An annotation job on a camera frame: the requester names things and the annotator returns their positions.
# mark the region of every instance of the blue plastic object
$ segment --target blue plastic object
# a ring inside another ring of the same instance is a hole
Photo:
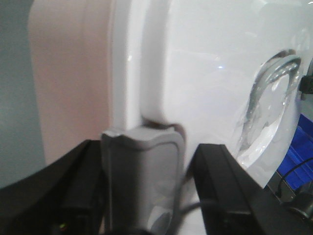
[[[289,150],[278,167],[278,172],[284,176],[289,170],[313,157],[313,122],[301,114],[298,127],[292,139]],[[313,160],[295,169],[286,177],[289,186],[296,190],[303,184],[313,180]]]

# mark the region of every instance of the wire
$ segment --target wire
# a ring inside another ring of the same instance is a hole
[[[184,217],[197,208],[206,208],[211,209],[213,213],[221,214],[223,216],[226,215],[226,212],[222,209],[222,207],[218,204],[217,201],[211,199],[201,200],[200,202],[196,202],[189,206],[186,206],[184,209],[180,210],[179,214],[173,217],[170,227],[166,232],[166,235],[174,235],[177,233]]]
[[[201,200],[200,202],[194,203],[192,205],[186,206],[184,209],[181,210],[182,215],[187,215],[191,211],[197,209],[197,208],[206,208],[211,209],[214,212],[224,214],[224,210],[221,208],[221,206],[217,203],[215,200],[211,199],[205,199]]]
[[[277,188],[277,192],[275,193],[275,195],[279,198],[282,197],[282,182],[285,180],[285,178],[290,174],[292,173],[294,170],[296,170],[297,168],[299,168],[300,166],[302,166],[303,164],[309,162],[313,160],[313,158],[308,158],[306,160],[304,160],[303,162],[301,162],[300,164],[294,166],[293,168],[291,168],[279,181],[279,184],[278,184],[278,188]]]

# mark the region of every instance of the gray rubber piece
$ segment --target gray rubber piece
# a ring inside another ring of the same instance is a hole
[[[110,188],[106,228],[137,227],[165,234],[181,181],[180,133],[173,127],[109,129],[102,136],[102,150]]]

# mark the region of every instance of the gray wall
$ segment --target gray wall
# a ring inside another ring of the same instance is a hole
[[[0,188],[45,166],[27,20],[33,0],[0,0]]]

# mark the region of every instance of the pink surface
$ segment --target pink surface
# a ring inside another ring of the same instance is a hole
[[[29,40],[47,164],[110,124],[111,4],[34,2]]]

